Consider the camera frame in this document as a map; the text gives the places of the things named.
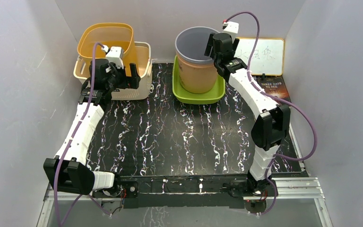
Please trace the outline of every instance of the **yellow basket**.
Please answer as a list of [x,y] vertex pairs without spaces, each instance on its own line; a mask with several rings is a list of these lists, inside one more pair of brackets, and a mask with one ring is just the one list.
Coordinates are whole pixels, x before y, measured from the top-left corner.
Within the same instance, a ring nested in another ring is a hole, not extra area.
[[[126,68],[126,75],[131,76],[130,63],[135,63],[137,68],[138,59],[136,48],[134,45],[134,32],[130,25],[122,23],[100,23],[87,28],[81,36],[77,46],[77,52],[80,57],[89,67],[93,55],[94,43],[100,42],[107,45],[109,48],[112,46],[120,46],[124,50],[123,64]],[[105,58],[105,53],[97,46],[96,56],[97,59]]]

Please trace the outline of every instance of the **black marble table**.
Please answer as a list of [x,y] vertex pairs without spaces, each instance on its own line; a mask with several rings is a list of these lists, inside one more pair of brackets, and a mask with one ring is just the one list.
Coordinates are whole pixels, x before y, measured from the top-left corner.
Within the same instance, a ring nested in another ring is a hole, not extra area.
[[[87,166],[121,176],[230,175],[248,172],[254,155],[254,116],[226,87],[212,105],[186,105],[172,93],[172,63],[153,65],[145,100],[112,101],[99,122]],[[296,157],[290,137],[279,151]],[[273,172],[300,172],[296,162],[276,158]]]

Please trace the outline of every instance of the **black wire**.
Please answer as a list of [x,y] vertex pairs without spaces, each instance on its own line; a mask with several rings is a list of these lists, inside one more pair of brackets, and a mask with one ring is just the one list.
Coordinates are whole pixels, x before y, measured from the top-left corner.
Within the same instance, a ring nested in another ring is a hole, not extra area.
[[113,212],[112,212],[112,215],[118,210],[118,209],[120,209],[120,208],[122,208],[122,206],[120,206],[120,207],[118,207],[118,208],[116,208]]

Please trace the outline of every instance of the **beige plastic basket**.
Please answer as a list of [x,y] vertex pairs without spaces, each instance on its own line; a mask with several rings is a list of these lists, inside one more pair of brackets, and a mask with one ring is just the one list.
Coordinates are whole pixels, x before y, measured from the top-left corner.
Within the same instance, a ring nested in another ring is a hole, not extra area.
[[[152,85],[151,46],[144,42],[135,42],[138,65],[138,74],[141,77],[138,89],[118,89],[112,92],[112,100],[141,100],[148,97]],[[90,77],[87,64],[79,56],[74,66],[74,77],[83,84]]]

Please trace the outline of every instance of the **book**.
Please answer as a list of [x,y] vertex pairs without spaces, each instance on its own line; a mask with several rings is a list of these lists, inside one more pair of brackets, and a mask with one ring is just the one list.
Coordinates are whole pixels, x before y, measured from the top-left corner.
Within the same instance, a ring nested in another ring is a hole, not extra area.
[[283,76],[255,76],[255,78],[267,94],[291,102]]

